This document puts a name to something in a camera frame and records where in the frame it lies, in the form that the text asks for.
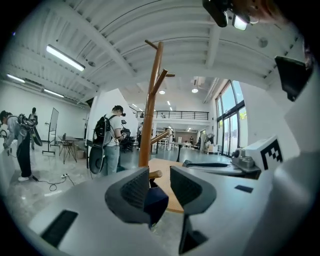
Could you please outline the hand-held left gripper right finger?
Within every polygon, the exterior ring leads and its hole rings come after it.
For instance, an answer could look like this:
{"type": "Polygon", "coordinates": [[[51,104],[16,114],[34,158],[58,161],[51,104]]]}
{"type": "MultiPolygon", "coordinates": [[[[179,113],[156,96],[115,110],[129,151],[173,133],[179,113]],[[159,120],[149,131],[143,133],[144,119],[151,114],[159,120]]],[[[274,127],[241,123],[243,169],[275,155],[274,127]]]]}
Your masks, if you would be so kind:
{"type": "Polygon", "coordinates": [[[249,256],[272,179],[272,172],[246,179],[172,166],[170,186],[184,211],[179,254],[249,256]]]}

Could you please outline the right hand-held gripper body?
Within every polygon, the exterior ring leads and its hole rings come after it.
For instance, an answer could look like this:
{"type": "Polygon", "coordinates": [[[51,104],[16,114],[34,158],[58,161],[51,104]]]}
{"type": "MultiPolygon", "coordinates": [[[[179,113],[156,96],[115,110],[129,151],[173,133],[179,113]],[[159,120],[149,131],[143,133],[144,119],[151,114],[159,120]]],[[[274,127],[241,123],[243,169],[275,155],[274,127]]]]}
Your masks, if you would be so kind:
{"type": "Polygon", "coordinates": [[[258,179],[263,172],[273,172],[282,163],[283,154],[278,137],[271,136],[237,148],[231,157],[231,176],[258,179]]]}

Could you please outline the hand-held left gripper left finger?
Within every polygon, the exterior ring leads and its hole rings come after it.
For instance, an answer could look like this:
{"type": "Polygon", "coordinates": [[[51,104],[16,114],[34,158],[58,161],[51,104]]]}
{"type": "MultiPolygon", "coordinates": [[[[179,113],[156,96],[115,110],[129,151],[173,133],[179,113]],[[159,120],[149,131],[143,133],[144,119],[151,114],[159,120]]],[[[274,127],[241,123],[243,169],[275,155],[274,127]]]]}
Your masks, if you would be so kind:
{"type": "Polygon", "coordinates": [[[144,256],[156,242],[144,211],[149,170],[138,168],[82,182],[30,221],[29,228],[71,256],[144,256]]]}

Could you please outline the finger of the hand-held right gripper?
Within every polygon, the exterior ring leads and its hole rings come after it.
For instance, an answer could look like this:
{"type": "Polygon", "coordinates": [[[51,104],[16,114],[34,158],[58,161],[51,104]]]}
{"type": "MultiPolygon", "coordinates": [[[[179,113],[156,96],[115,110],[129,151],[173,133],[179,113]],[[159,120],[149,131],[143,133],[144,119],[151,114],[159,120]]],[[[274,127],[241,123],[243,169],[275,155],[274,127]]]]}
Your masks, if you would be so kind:
{"type": "Polygon", "coordinates": [[[183,167],[200,170],[202,172],[222,175],[222,176],[240,176],[241,169],[233,165],[231,162],[191,162],[185,160],[183,167]]]}

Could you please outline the dark navy cap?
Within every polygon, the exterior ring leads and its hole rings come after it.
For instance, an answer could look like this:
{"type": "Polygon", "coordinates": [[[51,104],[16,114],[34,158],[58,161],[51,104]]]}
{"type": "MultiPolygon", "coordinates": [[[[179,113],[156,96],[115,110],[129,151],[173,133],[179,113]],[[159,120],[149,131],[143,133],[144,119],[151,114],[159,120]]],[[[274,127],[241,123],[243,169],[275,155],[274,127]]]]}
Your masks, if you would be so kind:
{"type": "Polygon", "coordinates": [[[168,207],[168,195],[155,183],[149,180],[149,189],[144,201],[144,212],[149,215],[149,227],[156,225],[168,207]]]}

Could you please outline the wooden coat rack pole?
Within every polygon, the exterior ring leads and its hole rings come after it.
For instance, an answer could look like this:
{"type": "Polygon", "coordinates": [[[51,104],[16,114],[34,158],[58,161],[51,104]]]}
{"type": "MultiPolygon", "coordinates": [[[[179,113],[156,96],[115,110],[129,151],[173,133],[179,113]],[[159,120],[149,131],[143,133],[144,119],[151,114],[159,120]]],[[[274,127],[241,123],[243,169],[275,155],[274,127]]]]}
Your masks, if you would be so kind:
{"type": "Polygon", "coordinates": [[[156,103],[158,90],[165,78],[175,77],[174,73],[169,73],[168,70],[166,69],[160,70],[161,63],[162,63],[163,49],[164,49],[163,42],[160,41],[158,44],[154,44],[151,41],[146,39],[145,43],[151,46],[153,49],[155,49],[156,54],[155,54],[155,58],[152,66],[146,104],[145,104],[145,111],[144,111],[141,146],[140,146],[139,162],[138,162],[138,166],[141,168],[147,168],[149,166],[149,156],[150,156],[152,145],[172,133],[171,130],[166,130],[158,136],[151,137],[152,131],[156,130],[155,128],[152,128],[152,125],[153,125],[155,103],[156,103]]]}

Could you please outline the round black table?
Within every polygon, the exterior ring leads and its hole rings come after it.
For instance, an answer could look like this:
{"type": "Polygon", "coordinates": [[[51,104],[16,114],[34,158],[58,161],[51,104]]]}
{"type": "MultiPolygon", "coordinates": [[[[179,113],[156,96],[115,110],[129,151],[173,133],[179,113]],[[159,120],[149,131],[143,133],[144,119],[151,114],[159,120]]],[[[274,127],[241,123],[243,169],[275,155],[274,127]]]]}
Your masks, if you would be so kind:
{"type": "Polygon", "coordinates": [[[180,154],[181,154],[182,147],[190,147],[191,146],[191,144],[188,142],[172,142],[171,144],[173,146],[178,146],[178,154],[177,154],[177,159],[176,159],[177,162],[180,161],[180,154]]]}

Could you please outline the black oval hanging pad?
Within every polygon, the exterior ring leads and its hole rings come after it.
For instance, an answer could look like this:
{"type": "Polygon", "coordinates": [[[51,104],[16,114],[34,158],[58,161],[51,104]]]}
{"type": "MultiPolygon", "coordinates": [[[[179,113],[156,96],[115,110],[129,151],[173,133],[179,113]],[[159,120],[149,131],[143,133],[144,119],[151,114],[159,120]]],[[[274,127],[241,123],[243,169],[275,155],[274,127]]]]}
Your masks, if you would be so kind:
{"type": "Polygon", "coordinates": [[[94,145],[89,153],[88,166],[91,173],[97,175],[105,167],[106,152],[105,146],[94,145]]]}

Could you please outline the black mezzanine railing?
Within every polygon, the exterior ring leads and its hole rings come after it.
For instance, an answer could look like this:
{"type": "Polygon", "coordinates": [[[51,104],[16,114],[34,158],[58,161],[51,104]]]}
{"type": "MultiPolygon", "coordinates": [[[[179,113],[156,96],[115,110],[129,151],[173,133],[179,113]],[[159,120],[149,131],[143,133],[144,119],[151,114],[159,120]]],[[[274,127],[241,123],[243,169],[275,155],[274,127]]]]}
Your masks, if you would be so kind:
{"type": "Polygon", "coordinates": [[[204,111],[154,111],[155,119],[188,119],[188,120],[208,120],[209,113],[204,111]]]}

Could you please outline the dark table with hairpin legs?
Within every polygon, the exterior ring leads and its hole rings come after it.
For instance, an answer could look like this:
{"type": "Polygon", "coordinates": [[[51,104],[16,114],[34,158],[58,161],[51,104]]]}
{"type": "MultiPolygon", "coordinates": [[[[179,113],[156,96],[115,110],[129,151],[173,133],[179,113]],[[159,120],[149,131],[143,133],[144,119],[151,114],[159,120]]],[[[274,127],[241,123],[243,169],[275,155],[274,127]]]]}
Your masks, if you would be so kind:
{"type": "Polygon", "coordinates": [[[59,135],[58,138],[60,139],[59,156],[62,155],[63,164],[65,164],[67,157],[72,157],[77,163],[76,142],[79,140],[66,135],[59,135]]]}

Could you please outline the white rolling whiteboard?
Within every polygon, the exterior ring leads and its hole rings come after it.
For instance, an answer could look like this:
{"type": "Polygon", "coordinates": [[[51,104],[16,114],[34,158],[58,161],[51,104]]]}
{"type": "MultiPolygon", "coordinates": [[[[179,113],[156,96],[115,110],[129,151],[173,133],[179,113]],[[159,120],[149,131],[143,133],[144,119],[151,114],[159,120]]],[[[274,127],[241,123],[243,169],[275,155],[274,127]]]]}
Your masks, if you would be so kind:
{"type": "Polygon", "coordinates": [[[56,154],[55,149],[52,147],[60,147],[57,144],[57,124],[58,124],[59,111],[56,108],[52,108],[49,128],[48,128],[48,137],[47,137],[47,150],[42,150],[42,154],[56,154]]]}

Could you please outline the long ceiling tube light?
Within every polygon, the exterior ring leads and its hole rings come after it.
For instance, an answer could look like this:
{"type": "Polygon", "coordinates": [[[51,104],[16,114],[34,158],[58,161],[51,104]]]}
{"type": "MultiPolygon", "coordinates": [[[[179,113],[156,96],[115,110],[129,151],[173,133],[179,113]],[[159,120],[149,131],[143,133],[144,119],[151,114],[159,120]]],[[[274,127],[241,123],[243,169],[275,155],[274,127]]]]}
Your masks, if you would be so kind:
{"type": "Polygon", "coordinates": [[[85,66],[83,66],[81,63],[75,61],[74,59],[72,59],[71,57],[64,54],[63,52],[61,52],[60,50],[58,50],[57,48],[53,47],[50,44],[46,46],[46,51],[51,55],[57,57],[61,61],[69,64],[70,66],[72,66],[73,68],[77,69],[80,72],[83,72],[85,70],[85,66]]]}
{"type": "Polygon", "coordinates": [[[59,97],[59,98],[64,98],[64,96],[63,96],[62,94],[53,92],[53,91],[51,91],[51,90],[44,89],[43,91],[44,91],[46,94],[50,94],[50,95],[53,95],[53,96],[59,97]]]}
{"type": "Polygon", "coordinates": [[[17,82],[19,82],[19,83],[22,83],[22,84],[24,84],[24,83],[26,82],[24,79],[21,79],[21,78],[19,78],[19,77],[16,77],[16,76],[14,76],[14,75],[9,74],[9,73],[7,73],[6,76],[7,76],[8,78],[10,78],[10,79],[12,79],[12,80],[15,80],[15,81],[17,81],[17,82]]]}

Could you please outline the glass window wall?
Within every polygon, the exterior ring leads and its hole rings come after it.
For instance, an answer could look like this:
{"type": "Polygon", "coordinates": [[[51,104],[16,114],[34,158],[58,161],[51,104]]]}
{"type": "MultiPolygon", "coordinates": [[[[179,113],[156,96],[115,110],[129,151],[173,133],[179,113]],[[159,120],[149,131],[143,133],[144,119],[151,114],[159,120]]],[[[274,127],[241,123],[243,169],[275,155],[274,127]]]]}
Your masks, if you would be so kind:
{"type": "Polygon", "coordinates": [[[228,80],[215,104],[218,153],[230,158],[236,149],[248,145],[247,110],[240,82],[228,80]]]}

